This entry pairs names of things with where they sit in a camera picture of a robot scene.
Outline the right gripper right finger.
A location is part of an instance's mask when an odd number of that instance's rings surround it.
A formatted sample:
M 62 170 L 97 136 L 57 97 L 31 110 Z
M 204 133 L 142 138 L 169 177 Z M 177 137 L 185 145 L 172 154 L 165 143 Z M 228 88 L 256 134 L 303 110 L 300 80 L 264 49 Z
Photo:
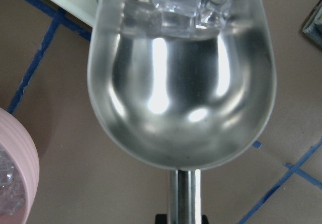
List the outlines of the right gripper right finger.
M 208 224 L 208 218 L 207 218 L 207 216 L 206 215 L 202 215 L 202 224 Z

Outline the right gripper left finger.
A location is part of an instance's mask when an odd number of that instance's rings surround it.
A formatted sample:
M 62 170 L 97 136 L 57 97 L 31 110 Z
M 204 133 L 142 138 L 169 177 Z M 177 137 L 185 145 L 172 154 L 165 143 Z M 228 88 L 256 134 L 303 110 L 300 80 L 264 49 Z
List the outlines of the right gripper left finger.
M 154 223 L 155 224 L 169 224 L 170 223 L 170 215 L 169 214 L 156 214 Z

